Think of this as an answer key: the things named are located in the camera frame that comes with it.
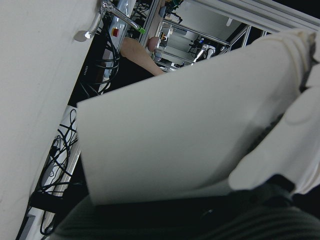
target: ribbed fabric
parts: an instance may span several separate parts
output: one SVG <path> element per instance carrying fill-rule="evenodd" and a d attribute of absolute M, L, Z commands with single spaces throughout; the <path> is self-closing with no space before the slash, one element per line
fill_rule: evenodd
<path fill-rule="evenodd" d="M 86 197 L 50 240 L 320 240 L 319 219 L 296 207 L 259 206 L 216 229 L 210 222 L 209 227 L 156 228 L 114 226 L 112 222 L 112 216 L 101 218 Z"/>

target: metal frame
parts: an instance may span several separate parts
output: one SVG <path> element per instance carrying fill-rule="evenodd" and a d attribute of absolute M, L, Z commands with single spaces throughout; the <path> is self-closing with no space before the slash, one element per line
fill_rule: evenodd
<path fill-rule="evenodd" d="M 194 2 L 269 33 L 292 28 L 318 31 L 320 28 L 320 19 L 272 0 L 194 0 Z"/>
<path fill-rule="evenodd" d="M 162 22 L 163 22 L 163 23 L 170 24 L 170 25 L 172 25 L 172 26 L 175 27 L 175 28 L 184 29 L 184 30 L 187 30 L 187 31 L 189 31 L 189 32 L 192 32 L 192 33 L 201 35 L 202 37 L 204 37 L 204 38 L 206 38 L 206 39 L 209 39 L 209 40 L 211 40 L 211 41 L 215 41 L 215 42 L 220 43 L 220 44 L 222 44 L 222 45 L 225 45 L 225 46 L 228 46 L 228 47 L 230 46 L 230 43 L 227 42 L 227 41 L 221 40 L 221 39 L 219 39 L 219 38 L 217 38 L 217 37 L 214 37 L 214 36 L 210 36 L 210 35 L 208 35 L 208 34 L 206 34 L 206 33 L 204 33 L 204 32 L 197 31 L 197 30 L 192 29 L 192 28 L 190 28 L 190 27 L 181 25 L 181 24 L 179 24 L 179 23 L 177 23 L 177 22 L 174 22 L 174 21 L 171 21 L 171 20 L 167 20 L 167 19 L 163 19 Z"/>
<path fill-rule="evenodd" d="M 150 29 L 153 17 L 156 13 L 159 2 L 160 2 L 160 0 L 153 0 L 152 4 L 150 6 L 149 13 L 148 13 L 147 18 L 145 20 L 145 23 L 143 25 L 143 28 L 145 29 L 145 34 L 140 34 L 140 37 L 138 39 L 139 43 L 141 43 L 142 46 L 144 46 L 146 41 L 148 41 L 148 34 L 147 33 L 149 32 L 149 29 Z"/>

